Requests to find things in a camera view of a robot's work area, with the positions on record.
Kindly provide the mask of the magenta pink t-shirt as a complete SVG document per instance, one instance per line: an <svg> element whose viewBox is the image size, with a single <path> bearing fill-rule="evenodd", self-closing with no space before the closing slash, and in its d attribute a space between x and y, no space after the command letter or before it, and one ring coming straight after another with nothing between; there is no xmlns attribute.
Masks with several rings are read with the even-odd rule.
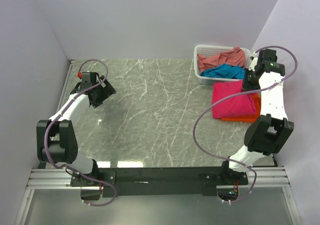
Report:
<svg viewBox="0 0 320 225"><path fill-rule="evenodd" d="M213 84L212 101L214 104L225 97L242 91L242 80L229 82L215 82ZM256 108L250 94L238 95L222 101L211 109L214 119L251 115Z"/></svg>

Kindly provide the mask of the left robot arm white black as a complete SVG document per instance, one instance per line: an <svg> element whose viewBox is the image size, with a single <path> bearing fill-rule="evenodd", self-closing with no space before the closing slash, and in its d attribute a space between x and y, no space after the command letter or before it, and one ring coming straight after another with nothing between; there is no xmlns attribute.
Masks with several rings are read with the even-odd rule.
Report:
<svg viewBox="0 0 320 225"><path fill-rule="evenodd" d="M80 183L95 186L102 179L97 162L79 152L74 125L87 108L99 107L116 90L97 72L79 72L77 76L80 81L67 102L55 115L36 124L37 158L72 171Z"/></svg>

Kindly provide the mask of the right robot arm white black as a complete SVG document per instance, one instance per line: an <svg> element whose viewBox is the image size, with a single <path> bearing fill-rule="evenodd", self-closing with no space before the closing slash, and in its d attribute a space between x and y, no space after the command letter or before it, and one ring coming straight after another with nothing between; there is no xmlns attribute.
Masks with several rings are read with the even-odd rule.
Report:
<svg viewBox="0 0 320 225"><path fill-rule="evenodd" d="M277 154L294 130L284 105L286 69L277 62L275 49L266 46L255 51L245 71L241 90L260 94L260 115L247 129L243 146L221 165L219 178L226 185L244 179L248 167L257 160Z"/></svg>

